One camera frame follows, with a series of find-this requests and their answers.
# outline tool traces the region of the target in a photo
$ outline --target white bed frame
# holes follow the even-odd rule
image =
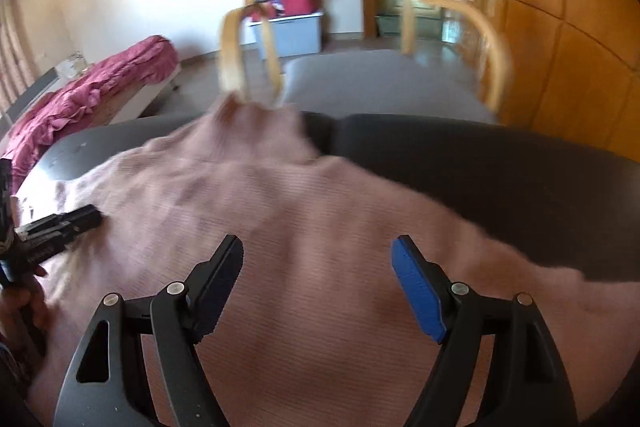
[[[117,112],[116,116],[113,117],[113,120],[109,122],[109,125],[138,118],[166,86],[174,86],[174,78],[181,71],[182,68],[180,67],[180,64],[178,64],[178,67],[175,68],[174,72],[168,79],[160,82],[160,84],[149,84],[148,86],[144,86],[131,100],[129,100],[129,102],[124,105],[121,110]]]
[[[136,118],[138,118],[144,112],[144,110],[149,106],[149,104],[151,104],[151,102],[153,102],[158,97],[158,95],[162,92],[162,90],[165,87],[167,86],[174,87],[175,85],[174,79],[178,75],[178,73],[180,73],[181,71],[182,71],[182,68],[180,67],[180,64],[178,64],[177,68],[175,68],[174,72],[169,76],[169,78],[167,78],[166,80],[163,80],[162,82],[160,82],[160,84],[150,84],[147,86],[143,86],[143,88],[140,89],[133,96],[133,98],[129,100],[129,102],[127,102],[124,105],[124,107],[116,113],[116,115],[108,123],[108,125],[111,125],[112,123],[120,123],[120,122],[129,121],[129,120],[135,120]],[[51,86],[49,86],[48,89],[43,90],[36,97],[36,99],[34,99],[30,103],[30,105],[27,108],[25,108],[25,111],[28,111],[31,105],[33,105],[33,103],[35,103],[38,99],[43,97],[45,93],[60,89],[61,87],[64,87],[67,82],[68,81],[62,82],[62,83],[54,82]],[[8,142],[9,142],[9,133],[4,135],[2,140],[0,140],[0,155],[4,154],[4,151],[6,151],[6,146]]]

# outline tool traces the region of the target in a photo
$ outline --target human hand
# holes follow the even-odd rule
[[[38,266],[34,273],[38,277],[47,276],[47,271],[42,266]],[[33,325],[46,330],[49,311],[42,286],[34,276],[27,277],[24,280],[24,286],[7,287],[0,291],[0,333],[8,344],[15,345],[18,342],[15,317],[25,306],[29,306],[33,311]]]

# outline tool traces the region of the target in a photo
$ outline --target red blanket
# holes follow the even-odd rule
[[[82,78],[47,93],[10,132],[5,158],[12,160],[14,193],[55,142],[90,127],[94,108],[133,82],[159,84],[178,65],[174,46],[155,35],[96,64]]]

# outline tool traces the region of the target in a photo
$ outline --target plastic storage box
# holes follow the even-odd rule
[[[276,41],[278,57],[320,53],[321,21],[322,12],[271,19],[271,30]],[[254,32],[255,40],[258,43],[260,58],[264,60],[266,55],[262,45],[260,23],[251,22],[249,27]]]

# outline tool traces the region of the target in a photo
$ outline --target wooden chair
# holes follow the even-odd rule
[[[219,74],[223,92],[237,91],[244,99],[248,97],[239,38],[242,20],[258,9],[268,73],[280,103],[295,103],[301,110],[335,118],[354,113],[388,113],[495,121],[510,79],[510,55],[487,17],[473,6],[458,0],[419,0],[464,14],[484,37],[490,68],[484,103],[452,78],[460,74],[462,66],[452,71],[446,66],[424,67],[413,60],[414,0],[403,2],[401,53],[359,50],[307,55],[290,61],[284,76],[267,13],[260,5],[266,1],[269,0],[248,0],[247,6],[232,10],[225,17]]]

